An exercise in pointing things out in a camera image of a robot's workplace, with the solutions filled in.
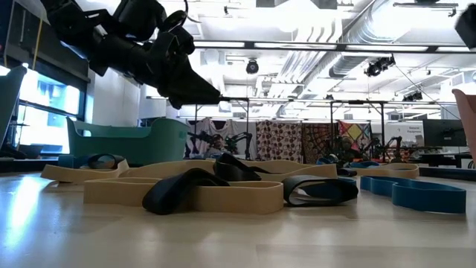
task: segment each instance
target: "spotlight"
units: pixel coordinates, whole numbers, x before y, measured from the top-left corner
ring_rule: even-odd
[[[260,70],[256,60],[249,60],[248,65],[246,66],[246,72],[248,74],[256,74]]]
[[[368,77],[376,77],[383,71],[388,70],[388,67],[395,64],[395,59],[392,57],[381,57],[374,63],[369,63],[367,70],[364,71]]]
[[[413,92],[403,97],[402,101],[421,101],[423,99],[421,92]]]

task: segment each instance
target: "sign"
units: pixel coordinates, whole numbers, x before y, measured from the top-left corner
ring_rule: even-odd
[[[417,136],[423,137],[423,123],[386,123],[385,142],[392,137],[402,137],[402,141],[417,142]]]

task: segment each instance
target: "patterned fabric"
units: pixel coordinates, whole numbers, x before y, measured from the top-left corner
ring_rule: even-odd
[[[359,151],[359,147],[370,142],[371,130],[369,124],[351,124],[339,121],[339,135],[353,140],[352,149]]]
[[[301,162],[301,125],[271,121],[258,122],[257,159],[285,159]]]
[[[328,140],[331,138],[331,124],[303,124],[303,161],[305,164],[315,164],[326,155],[329,148]],[[334,124],[337,135],[337,124]]]

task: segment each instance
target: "blue resistance band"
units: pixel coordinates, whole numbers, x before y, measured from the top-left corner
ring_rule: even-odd
[[[466,213],[466,190],[433,182],[363,176],[360,189],[391,197],[394,205],[417,211]]]
[[[378,167],[380,164],[374,161],[363,161],[363,162],[352,162],[350,163],[351,168],[371,168]]]

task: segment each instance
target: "window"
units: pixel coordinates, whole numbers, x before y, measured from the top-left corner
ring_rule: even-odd
[[[66,117],[37,108],[20,105],[16,128],[16,143],[43,144],[42,153],[69,153]]]
[[[0,75],[9,69],[0,66]],[[19,95],[15,142],[43,145],[42,153],[69,153],[66,116],[77,120],[84,93],[28,69]]]
[[[80,90],[28,70],[20,89],[20,100],[77,115],[80,107]]]

